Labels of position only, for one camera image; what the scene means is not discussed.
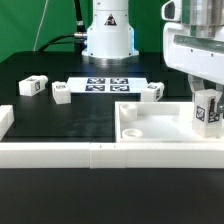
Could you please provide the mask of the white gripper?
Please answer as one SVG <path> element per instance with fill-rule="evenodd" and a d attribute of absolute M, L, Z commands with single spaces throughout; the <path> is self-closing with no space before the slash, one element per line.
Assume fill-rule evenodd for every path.
<path fill-rule="evenodd" d="M 205 89 L 203 79 L 217 83 L 216 112 L 223 114 L 224 0 L 168 0 L 161 16 L 166 65 L 190 74 L 192 99 Z"/>

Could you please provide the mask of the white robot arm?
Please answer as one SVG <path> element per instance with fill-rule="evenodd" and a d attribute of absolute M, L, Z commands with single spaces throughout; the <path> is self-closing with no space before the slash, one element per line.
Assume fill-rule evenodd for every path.
<path fill-rule="evenodd" d="M 82 56 L 93 63 L 121 64 L 139 55 L 129 24 L 129 0 L 93 0 L 93 21 Z M 161 8 L 163 57 L 168 67 L 188 74 L 191 90 L 209 80 L 221 95 L 224 114 L 224 0 L 168 0 Z"/>

